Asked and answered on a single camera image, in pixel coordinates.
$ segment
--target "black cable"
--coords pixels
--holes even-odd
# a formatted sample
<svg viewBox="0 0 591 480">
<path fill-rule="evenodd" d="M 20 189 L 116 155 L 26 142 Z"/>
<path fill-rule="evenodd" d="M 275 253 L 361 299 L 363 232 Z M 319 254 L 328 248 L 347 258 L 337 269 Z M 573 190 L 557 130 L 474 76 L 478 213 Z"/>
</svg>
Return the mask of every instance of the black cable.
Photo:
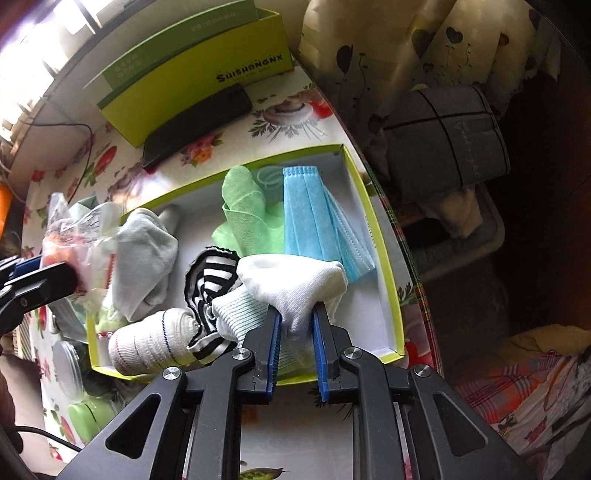
<svg viewBox="0 0 591 480">
<path fill-rule="evenodd" d="M 45 430 L 41 430 L 41 429 L 38 429 L 35 427 L 28 427 L 25 425 L 16 425 L 13 428 L 8 428 L 7 431 L 8 432 L 36 433 L 37 435 L 43 435 L 44 437 L 47 437 L 47 438 L 53 440 L 54 442 L 57 442 L 57 443 L 63 445 L 64 447 L 71 448 L 75 452 L 82 451 L 82 449 L 80 447 L 78 447 L 77 445 L 74 445 L 73 443 L 67 442 L 64 439 L 56 437 L 52 433 L 46 432 Z"/>
<path fill-rule="evenodd" d="M 88 147 L 88 158 L 86 159 L 86 165 L 84 167 L 84 171 L 82 172 L 82 175 L 80 175 L 80 180 L 78 180 L 78 185 L 76 185 L 76 188 L 74 189 L 74 193 L 72 193 L 72 195 L 68 199 L 68 205 L 69 205 L 70 202 L 72 201 L 72 199 L 74 198 L 74 195 L 76 195 L 76 192 L 78 191 L 78 188 L 80 187 L 80 184 L 82 183 L 82 180 L 84 179 L 84 173 L 86 172 L 88 165 L 90 165 L 90 157 L 92 156 L 92 129 L 91 129 L 90 125 L 78 124 L 78 123 L 67 123 L 67 122 L 59 123 L 59 124 L 38 124 L 35 122 L 25 122 L 23 120 L 19 120 L 19 122 L 21 122 L 25 125 L 31 125 L 32 127 L 86 127 L 88 129 L 88 131 L 90 132 L 90 137 L 88 140 L 90 142 L 90 145 Z"/>
</svg>

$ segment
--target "clear plastic packaging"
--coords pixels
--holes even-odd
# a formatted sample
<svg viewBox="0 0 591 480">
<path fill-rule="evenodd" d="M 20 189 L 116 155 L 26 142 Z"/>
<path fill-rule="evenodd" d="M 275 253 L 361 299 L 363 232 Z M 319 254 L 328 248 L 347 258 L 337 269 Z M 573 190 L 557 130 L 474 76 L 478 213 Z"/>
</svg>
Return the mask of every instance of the clear plastic packaging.
<svg viewBox="0 0 591 480">
<path fill-rule="evenodd" d="M 78 274 L 77 301 L 93 316 L 105 297 L 117 250 L 121 207 L 102 203 L 78 221 L 70 215 L 62 193 L 54 193 L 48 209 L 41 266 L 65 261 Z"/>
</svg>

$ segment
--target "curtain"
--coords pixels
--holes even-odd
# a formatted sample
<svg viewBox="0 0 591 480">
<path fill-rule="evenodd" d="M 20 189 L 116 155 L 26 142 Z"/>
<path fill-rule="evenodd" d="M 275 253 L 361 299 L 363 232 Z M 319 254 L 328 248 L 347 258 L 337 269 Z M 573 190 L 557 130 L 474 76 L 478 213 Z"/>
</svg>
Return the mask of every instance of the curtain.
<svg viewBox="0 0 591 480">
<path fill-rule="evenodd" d="M 299 57 L 365 148 L 419 84 L 477 86 L 503 115 L 524 79 L 557 79 L 560 39 L 524 0 L 311 0 Z"/>
</svg>

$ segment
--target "silver screw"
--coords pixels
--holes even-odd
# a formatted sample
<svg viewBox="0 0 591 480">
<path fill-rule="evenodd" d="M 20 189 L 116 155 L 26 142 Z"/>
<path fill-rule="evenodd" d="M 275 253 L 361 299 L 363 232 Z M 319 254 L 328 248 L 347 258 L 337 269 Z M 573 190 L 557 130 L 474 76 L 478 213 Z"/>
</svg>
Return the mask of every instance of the silver screw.
<svg viewBox="0 0 591 480">
<path fill-rule="evenodd" d="M 363 353 L 361 348 L 357 348 L 356 346 L 348 346 L 345 350 L 343 350 L 345 357 L 350 358 L 351 360 L 355 360 L 359 358 Z"/>
<path fill-rule="evenodd" d="M 422 378 L 427 378 L 431 375 L 431 367 L 425 364 L 418 364 L 413 367 L 414 372 Z"/>
<path fill-rule="evenodd" d="M 248 348 L 237 348 L 232 352 L 232 356 L 236 360 L 246 360 L 251 356 L 251 351 Z"/>
<path fill-rule="evenodd" d="M 179 367 L 168 367 L 164 372 L 162 372 L 162 376 L 166 380 L 176 380 L 178 377 L 181 376 L 181 369 Z"/>
</svg>

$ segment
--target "blue gripper pad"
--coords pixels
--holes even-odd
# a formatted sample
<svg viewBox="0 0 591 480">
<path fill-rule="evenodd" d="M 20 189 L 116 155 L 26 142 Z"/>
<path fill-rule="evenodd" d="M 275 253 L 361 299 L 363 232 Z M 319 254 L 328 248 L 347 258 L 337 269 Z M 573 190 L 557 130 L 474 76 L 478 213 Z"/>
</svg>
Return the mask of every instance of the blue gripper pad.
<svg viewBox="0 0 591 480">
<path fill-rule="evenodd" d="M 320 331 L 320 321 L 316 309 L 312 311 L 312 340 L 314 343 L 314 359 L 316 360 L 316 375 L 318 376 L 318 390 L 323 402 L 329 400 L 329 381 L 326 365 L 326 352 L 324 351 L 324 339 Z"/>
<path fill-rule="evenodd" d="M 273 392 L 277 384 L 277 369 L 279 368 L 279 351 L 281 349 L 281 315 L 275 316 L 273 324 L 273 335 L 269 348 L 269 359 L 267 361 L 267 396 L 269 401 L 273 399 Z"/>
</svg>

